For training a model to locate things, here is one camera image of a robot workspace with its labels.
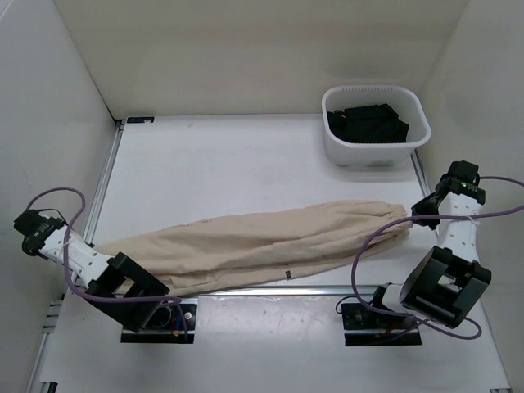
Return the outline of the beige trousers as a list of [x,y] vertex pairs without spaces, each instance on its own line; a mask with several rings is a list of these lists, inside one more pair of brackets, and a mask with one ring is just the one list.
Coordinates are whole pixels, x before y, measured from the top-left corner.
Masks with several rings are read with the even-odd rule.
[[342,200],[269,213],[229,215],[97,245],[121,252],[159,278],[173,296],[187,296],[297,279],[351,264],[369,236],[365,255],[390,250],[411,229],[400,204]]

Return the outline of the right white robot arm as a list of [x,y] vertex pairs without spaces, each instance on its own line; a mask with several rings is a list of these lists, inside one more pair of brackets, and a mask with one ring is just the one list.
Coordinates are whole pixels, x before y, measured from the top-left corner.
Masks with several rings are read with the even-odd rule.
[[384,328],[397,314],[423,315],[456,328],[491,281],[476,249],[477,225],[468,217],[481,212],[486,192],[478,187],[478,166],[451,163],[435,191],[412,206],[415,223],[438,232],[438,239],[402,286],[386,284],[374,293],[368,319]]

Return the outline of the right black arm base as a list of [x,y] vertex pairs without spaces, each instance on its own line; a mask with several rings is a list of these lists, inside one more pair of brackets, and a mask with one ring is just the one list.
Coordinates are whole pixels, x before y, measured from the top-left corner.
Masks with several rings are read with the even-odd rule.
[[410,318],[379,314],[360,303],[337,306],[346,347],[420,346],[418,325]]

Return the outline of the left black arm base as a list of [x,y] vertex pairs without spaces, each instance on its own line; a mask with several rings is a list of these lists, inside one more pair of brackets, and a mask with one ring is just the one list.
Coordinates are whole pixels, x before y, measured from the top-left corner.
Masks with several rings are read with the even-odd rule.
[[127,344],[191,345],[195,339],[198,299],[184,299],[179,306],[156,311],[140,332],[122,329],[120,342]]

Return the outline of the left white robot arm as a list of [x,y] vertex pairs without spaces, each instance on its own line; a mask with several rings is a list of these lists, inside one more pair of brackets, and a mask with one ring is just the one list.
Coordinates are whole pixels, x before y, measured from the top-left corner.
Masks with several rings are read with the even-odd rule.
[[14,220],[14,229],[23,236],[22,251],[28,255],[58,264],[68,255],[68,269],[77,274],[90,296],[114,300],[116,292],[128,280],[132,285],[125,292],[125,299],[168,294],[165,284],[125,254],[103,255],[78,233],[66,234],[63,219],[27,210]]

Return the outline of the folded black trousers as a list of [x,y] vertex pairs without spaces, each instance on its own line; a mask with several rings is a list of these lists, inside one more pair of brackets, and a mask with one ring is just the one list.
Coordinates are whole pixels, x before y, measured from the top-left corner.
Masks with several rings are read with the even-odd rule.
[[409,124],[388,104],[327,112],[328,127],[343,142],[356,144],[406,143]]

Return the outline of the white plastic basket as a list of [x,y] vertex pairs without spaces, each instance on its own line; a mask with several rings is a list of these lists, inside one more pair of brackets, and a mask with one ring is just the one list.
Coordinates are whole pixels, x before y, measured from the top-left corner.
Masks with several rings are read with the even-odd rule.
[[331,88],[322,113],[326,154],[336,165],[396,165],[431,137],[418,96],[401,86]]

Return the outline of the white front cover board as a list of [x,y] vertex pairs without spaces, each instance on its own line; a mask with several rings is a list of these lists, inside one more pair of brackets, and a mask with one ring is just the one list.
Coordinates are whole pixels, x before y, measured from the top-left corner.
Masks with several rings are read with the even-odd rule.
[[65,299],[40,378],[60,392],[488,392],[509,385],[488,332],[348,347],[335,299],[202,297],[190,345],[129,344]]

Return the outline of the aluminium table frame rail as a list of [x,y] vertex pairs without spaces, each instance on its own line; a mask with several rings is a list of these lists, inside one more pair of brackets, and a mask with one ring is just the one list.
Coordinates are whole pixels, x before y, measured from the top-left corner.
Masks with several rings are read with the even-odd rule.
[[[87,226],[101,244],[200,219],[287,210],[340,199],[411,206],[422,197],[411,160],[389,168],[340,167],[326,157],[316,115],[159,117],[116,136]],[[207,297],[319,297],[347,293],[350,268]],[[60,392],[40,378],[33,392]]]

